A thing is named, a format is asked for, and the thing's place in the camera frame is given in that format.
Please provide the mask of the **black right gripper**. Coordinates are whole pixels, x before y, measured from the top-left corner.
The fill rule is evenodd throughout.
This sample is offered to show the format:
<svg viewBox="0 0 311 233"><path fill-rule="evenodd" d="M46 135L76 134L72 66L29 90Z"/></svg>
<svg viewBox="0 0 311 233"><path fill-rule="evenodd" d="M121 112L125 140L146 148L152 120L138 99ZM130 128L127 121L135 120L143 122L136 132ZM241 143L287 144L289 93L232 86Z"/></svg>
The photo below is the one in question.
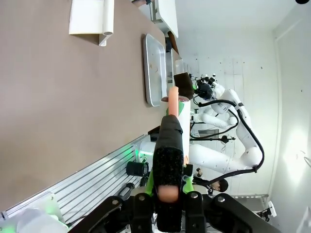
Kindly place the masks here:
<svg viewBox="0 0 311 233"><path fill-rule="evenodd" d="M207 83L198 83L192 85L195 94L201 97L204 100L211 100L213 99L213 90Z"/></svg>

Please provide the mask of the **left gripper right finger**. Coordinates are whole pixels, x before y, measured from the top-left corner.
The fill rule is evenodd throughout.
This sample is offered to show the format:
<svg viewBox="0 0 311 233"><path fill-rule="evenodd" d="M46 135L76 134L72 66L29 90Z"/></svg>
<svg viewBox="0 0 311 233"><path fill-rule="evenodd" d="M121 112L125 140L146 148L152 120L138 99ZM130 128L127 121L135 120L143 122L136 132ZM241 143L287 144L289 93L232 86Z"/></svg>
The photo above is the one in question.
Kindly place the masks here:
<svg viewBox="0 0 311 233"><path fill-rule="evenodd" d="M192 180L191 176L183 176L186 233L205 233L207 224L222 233L279 232L228 194L211 198L195 191Z"/></svg>

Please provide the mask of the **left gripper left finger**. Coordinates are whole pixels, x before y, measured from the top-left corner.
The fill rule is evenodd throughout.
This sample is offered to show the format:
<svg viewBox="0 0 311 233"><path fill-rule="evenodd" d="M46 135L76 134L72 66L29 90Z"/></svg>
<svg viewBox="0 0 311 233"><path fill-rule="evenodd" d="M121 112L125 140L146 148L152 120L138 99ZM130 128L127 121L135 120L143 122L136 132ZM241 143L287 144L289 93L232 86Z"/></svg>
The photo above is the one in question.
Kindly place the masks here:
<svg viewBox="0 0 311 233"><path fill-rule="evenodd" d="M110 196L84 219L85 233L119 233L129 225L132 233L151 233L154 214L153 173L145 191L123 200Z"/></svg>

